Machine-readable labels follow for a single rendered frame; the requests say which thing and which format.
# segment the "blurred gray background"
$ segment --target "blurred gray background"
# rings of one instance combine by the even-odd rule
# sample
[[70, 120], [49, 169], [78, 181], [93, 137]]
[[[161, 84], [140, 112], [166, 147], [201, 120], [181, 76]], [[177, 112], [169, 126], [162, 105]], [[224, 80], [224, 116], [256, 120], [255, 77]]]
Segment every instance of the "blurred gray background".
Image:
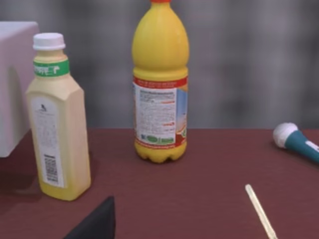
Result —
[[[190, 42], [189, 127], [319, 126], [318, 0], [172, 0]], [[90, 127], [132, 127], [131, 43], [149, 0], [0, 0], [65, 36]]]

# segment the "yellow bottle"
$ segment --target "yellow bottle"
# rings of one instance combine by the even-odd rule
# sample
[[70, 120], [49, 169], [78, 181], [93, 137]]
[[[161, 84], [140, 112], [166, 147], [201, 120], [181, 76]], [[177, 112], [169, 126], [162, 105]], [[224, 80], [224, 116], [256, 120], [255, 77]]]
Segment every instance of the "yellow bottle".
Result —
[[141, 158], [163, 163], [186, 150], [189, 45], [170, 0], [151, 2], [132, 45], [135, 148]]
[[35, 79], [26, 95], [40, 187], [72, 201], [91, 185], [84, 92], [69, 73], [63, 35], [33, 40]]

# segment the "popsicle stick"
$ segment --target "popsicle stick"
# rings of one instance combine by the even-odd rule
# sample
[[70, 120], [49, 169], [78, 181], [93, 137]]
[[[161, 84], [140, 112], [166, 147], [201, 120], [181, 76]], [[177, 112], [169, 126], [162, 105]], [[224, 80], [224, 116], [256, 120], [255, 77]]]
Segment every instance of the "popsicle stick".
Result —
[[246, 185], [246, 192], [248, 193], [248, 196], [250, 198], [250, 201], [252, 202], [252, 204], [254, 205], [254, 208], [259, 216], [259, 219], [268, 235], [268, 238], [269, 239], [278, 239], [277, 236], [276, 236], [276, 233], [274, 231], [274, 229], [272, 228], [267, 216], [266, 216], [266, 213], [264, 212], [253, 188], [251, 187], [251, 185], [247, 184]]

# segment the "red bottle cap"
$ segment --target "red bottle cap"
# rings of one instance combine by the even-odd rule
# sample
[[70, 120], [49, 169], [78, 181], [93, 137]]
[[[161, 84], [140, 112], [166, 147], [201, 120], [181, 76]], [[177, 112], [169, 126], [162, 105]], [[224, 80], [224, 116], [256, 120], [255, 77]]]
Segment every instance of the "red bottle cap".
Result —
[[171, 0], [151, 0], [151, 2], [170, 2]]

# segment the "table surface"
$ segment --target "table surface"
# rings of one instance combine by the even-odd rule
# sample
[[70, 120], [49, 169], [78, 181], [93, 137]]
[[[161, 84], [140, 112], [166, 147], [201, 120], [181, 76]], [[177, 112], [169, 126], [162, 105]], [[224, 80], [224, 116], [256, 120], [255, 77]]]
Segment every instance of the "table surface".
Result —
[[117, 239], [267, 239], [247, 183], [278, 238], [318, 238], [319, 166], [276, 148], [270, 130], [190, 129], [185, 156], [162, 165], [136, 156], [130, 129], [91, 129], [89, 147], [93, 184], [71, 203], [40, 192], [30, 134], [0, 160], [1, 238], [63, 238], [114, 195]]

